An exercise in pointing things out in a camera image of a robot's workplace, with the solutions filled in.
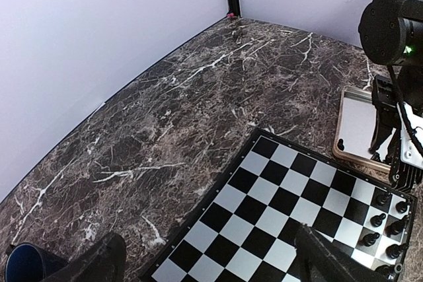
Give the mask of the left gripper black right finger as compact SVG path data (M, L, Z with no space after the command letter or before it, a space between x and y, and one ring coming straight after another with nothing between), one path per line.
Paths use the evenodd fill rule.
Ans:
M329 242L314 228L301 224L294 239L301 281L387 281Z

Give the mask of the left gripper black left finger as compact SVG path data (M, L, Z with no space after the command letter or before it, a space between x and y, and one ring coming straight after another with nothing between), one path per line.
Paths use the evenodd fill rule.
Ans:
M123 281L126 242L115 232L105 234L84 254L42 281Z

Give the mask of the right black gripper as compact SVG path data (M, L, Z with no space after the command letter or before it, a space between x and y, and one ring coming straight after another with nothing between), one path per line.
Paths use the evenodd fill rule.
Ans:
M413 107L414 114L422 116L422 74L400 73L398 84L404 101ZM371 154L371 160L380 160L381 157L377 151L388 137L391 137L387 146L387 154L381 160L383 163L390 163L399 140L399 129L401 128L397 100L391 79L377 75L373 80L371 97L372 104L376 109L376 123L368 151Z

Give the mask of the black chess piece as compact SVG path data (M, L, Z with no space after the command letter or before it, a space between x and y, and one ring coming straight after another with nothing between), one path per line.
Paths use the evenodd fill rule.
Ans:
M408 244L392 244L386 248L386 255L388 258L397 259L402 253L408 249Z
M400 201L395 205L395 209L397 210L398 213L406 213L408 210L408 203L407 201Z
M390 197L391 197L391 193L385 192L376 197L376 202L379 206L384 206L388 202Z
M373 227L380 227L384 220L386 219L386 214L385 213L381 213L380 215L374 215L370 218L370 224Z
M394 265L381 265L376 268L376 272L388 281L393 281L403 270L403 265L401 263Z
M394 236L394 235L400 234L405 229L407 222L408 222L408 217L404 216L402 219L399 219L398 221L391 223L386 228L387 235Z
M376 243L376 241L379 239L379 237L380 237L380 234L378 232L366 234L362 238L362 244L366 247L373 246Z

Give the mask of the dark blue cup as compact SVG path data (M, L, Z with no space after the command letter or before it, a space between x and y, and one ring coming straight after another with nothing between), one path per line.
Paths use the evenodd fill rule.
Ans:
M13 246L9 252L5 282L41 281L68 265L68 261L31 243Z

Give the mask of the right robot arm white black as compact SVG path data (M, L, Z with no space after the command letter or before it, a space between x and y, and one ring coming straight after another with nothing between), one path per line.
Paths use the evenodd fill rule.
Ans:
M422 168L422 0L372 0L358 32L366 56L391 77L399 158Z

